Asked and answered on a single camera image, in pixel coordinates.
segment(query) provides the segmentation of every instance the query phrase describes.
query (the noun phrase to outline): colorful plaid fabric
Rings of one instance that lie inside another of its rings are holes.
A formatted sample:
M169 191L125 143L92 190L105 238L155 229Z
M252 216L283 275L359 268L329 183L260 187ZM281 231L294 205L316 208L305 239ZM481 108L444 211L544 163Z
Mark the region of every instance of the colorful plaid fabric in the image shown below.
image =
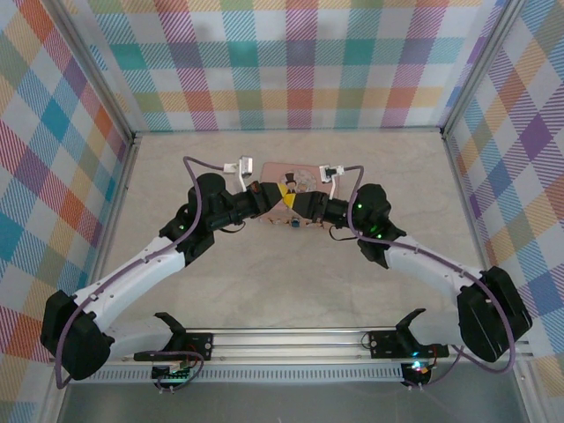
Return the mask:
M530 0L450 142L491 264L518 285L564 416L564 1Z
M45 301L85 285L125 142L39 0L0 9L0 421L20 423Z
M132 127L170 131L437 126L506 1L65 3Z

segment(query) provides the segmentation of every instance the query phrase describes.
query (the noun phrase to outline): purple cable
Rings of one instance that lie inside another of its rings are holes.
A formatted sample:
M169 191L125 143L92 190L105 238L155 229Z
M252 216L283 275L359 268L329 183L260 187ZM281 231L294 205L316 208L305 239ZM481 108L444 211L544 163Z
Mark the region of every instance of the purple cable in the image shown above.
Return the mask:
M498 369L490 368L490 367L488 367L488 366L486 366L482 363L479 363L479 361L477 361L473 357L469 356L465 352L458 351L458 353L460 355L462 355L463 357L465 357L466 359L470 360L472 363L475 363L475 364L479 363L480 368L483 368L485 371L487 371L489 373L504 375L504 374L510 372L511 369L513 368L514 364L515 364L515 359L516 359L515 339L513 337L513 331L511 330L511 326L509 325L508 317L503 312L503 307L501 306L500 302L495 298L494 293L492 293L492 291L486 286L486 284L484 284L478 278L475 278L474 276L472 276L470 273L468 273L467 271L465 271L461 267L457 266L456 264L451 263L448 260L445 260L444 258L442 258L440 256L437 256L436 254L434 254L430 251L427 251L425 249L417 249L416 247L413 247L413 245L404 244L402 242L367 238L366 236L359 234L359 232L354 228L354 224L353 224L353 204L356 201L357 191L359 189L360 182L362 181L362 176L364 176L364 167L361 166L361 165L345 167L346 172L350 171L350 170L359 170L359 177L357 178L356 183L354 183L354 188L352 189L351 199L349 200L348 210L346 212L346 220L347 220L347 223L349 225L349 229L351 229L352 234L355 235L358 239L365 241L365 242L373 242L374 244L389 245L391 247L399 247L401 249L408 249L410 251L417 251L419 254L422 254L423 256L427 256L430 259L435 260L437 263L440 263L443 266L446 266L449 269L452 269L453 271L460 273L462 276L467 277L471 282L476 284L486 294L486 296L490 299L490 301L492 302L492 305L495 307L495 310L500 315L501 322L503 323L503 329L505 329L505 332L508 336L509 361L508 361L507 366L498 370Z
M121 269L120 271L118 271L114 276L112 276L111 278L109 278L106 282L104 282L102 285L100 285L93 293L92 295L99 295L100 293L103 293L104 290L109 287L111 284L113 284L117 279L119 279L120 277L122 277L123 275L125 275L127 272L131 271L132 269L136 268L137 266L139 266L140 264L143 263L148 263L149 261L151 261L154 257L156 256L160 256L161 254L169 251L170 249L173 249L174 247L176 247L179 243L181 243L182 241L184 241L186 238L188 238L190 236L190 234L192 234L192 232L194 231L194 229L196 229L197 223L200 220L200 216L202 215L202 191L200 190L200 186L197 183L197 178L196 175L194 174L194 171L192 170L192 168L190 167L190 162L193 161L194 163L197 163L198 165L202 165L214 170L223 170L223 167L219 167L219 166L214 166L214 165L209 165L207 163L204 163L201 160L197 160L194 159L190 156L185 156L183 158L184 161L184 166L186 166L186 169L188 170L188 173L190 175L190 178L192 180L192 183L194 184L194 190L196 191L196 199L197 199L197 210L196 210L196 217L194 218L194 221L192 222L192 225L190 225L190 228L180 237L178 238L176 241L168 244L165 248L160 249L158 251L155 251L153 253L151 253L150 255L144 257L144 258L139 258L138 260L136 260L135 262L132 262L130 264L128 264L127 266L125 266L123 269ZM82 310L85 309L85 307L90 304L92 302L92 299L90 298L90 296L88 296L82 303L80 303L80 305L78 305L78 308L74 311L74 313L72 313L72 315L70 315L69 320L67 320L67 323L64 325L63 330L61 332L61 336L59 337L59 342L56 345L56 354L55 354L55 381L56 381L56 387L58 389L62 389L65 386L67 386L69 384L69 382L71 381L71 377L69 376L65 381L63 381L63 374L62 374L62 367L63 367L63 346L64 346L64 341L66 340L67 336L69 335L69 330L71 330L71 326L74 323L74 321L76 320L76 318L78 317L78 315L80 314L80 312Z
M202 354L200 354L199 352L193 352L193 351L147 351L147 353L150 353L151 356L155 356L155 355L186 355L188 357L196 357L200 361L200 367L197 368L197 371L191 377L189 377L186 381L182 382L180 385L178 385L174 388L173 387L170 388L169 392L171 392L173 394L177 390L181 390L186 385L188 385L190 382L192 382L194 379L196 379L197 376L202 372L202 369L204 368L204 356ZM159 388L160 392L163 392L163 391L166 391L166 390L160 385L161 381L162 381L162 376L157 378L157 388Z
M464 349L464 347L460 348L460 350L457 350L458 355L456 356L455 360L452 362L452 364L450 365L450 367L447 369L446 372L444 372L442 375L440 375L439 377L437 377L436 379L433 379L431 382L429 382L427 384L427 386L431 386L431 385L435 385L436 383L440 382L442 379L444 379L445 377L447 377L447 375L452 372L452 369L455 368L456 364L458 363L458 361L460 361L460 359L462 359L462 350Z

